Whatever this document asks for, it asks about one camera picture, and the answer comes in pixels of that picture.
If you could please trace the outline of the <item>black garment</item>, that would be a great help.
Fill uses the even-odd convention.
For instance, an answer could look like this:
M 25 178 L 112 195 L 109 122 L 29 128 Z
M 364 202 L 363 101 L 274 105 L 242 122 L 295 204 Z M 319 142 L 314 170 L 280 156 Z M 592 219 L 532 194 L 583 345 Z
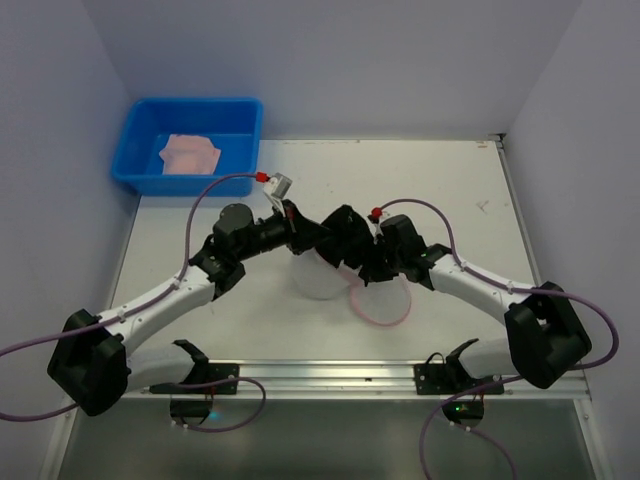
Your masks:
M 334 210 L 322 226 L 330 231 L 330 236 L 316 251 L 327 263 L 334 268 L 346 265 L 366 285 L 393 278 L 383 265 L 367 221 L 351 206 L 342 205 Z

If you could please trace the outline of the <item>white mesh laundry bag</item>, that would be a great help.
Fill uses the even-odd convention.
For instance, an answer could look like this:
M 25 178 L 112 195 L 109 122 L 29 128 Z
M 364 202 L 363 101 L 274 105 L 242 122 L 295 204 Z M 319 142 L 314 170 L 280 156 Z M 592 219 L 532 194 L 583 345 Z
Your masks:
M 397 326 L 411 312 L 411 292 L 401 277 L 365 284 L 357 270 L 344 264 L 334 267 L 315 250 L 294 256 L 290 275 L 305 297 L 318 301 L 345 297 L 356 316 L 379 327 Z

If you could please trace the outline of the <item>pink bra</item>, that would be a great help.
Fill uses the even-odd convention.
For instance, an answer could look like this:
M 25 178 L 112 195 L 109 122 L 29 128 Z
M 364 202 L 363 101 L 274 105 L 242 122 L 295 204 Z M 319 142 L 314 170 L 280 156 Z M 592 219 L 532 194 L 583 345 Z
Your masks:
M 204 136 L 171 134 L 159 157 L 164 175 L 212 175 L 221 150 Z

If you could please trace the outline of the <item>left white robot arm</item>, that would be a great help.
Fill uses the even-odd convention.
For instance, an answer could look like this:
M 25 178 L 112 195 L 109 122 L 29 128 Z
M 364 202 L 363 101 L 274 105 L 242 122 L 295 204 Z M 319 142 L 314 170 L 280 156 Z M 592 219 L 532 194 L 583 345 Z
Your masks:
M 89 416 L 125 393 L 155 385 L 202 391 L 213 376 L 208 357 L 186 340 L 140 352 L 150 337 L 186 313 L 220 298 L 244 276 L 244 261 L 285 246 L 299 255 L 331 236 L 284 201 L 266 219 L 244 204 L 223 208 L 202 248 L 161 285 L 118 308 L 66 321 L 47 373 Z

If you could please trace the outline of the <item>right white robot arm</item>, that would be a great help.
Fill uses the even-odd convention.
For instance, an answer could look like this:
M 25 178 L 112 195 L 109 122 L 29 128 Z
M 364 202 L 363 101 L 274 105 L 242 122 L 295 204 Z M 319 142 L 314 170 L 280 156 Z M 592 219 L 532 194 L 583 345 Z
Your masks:
M 546 282 L 536 293 L 532 285 L 510 286 L 503 278 L 481 280 L 456 261 L 451 248 L 426 244 L 405 215 L 382 221 L 378 240 L 389 272 L 455 297 L 505 328 L 503 338 L 474 338 L 451 351 L 445 365 L 453 380 L 519 376 L 547 389 L 591 352 L 591 340 L 558 285 Z

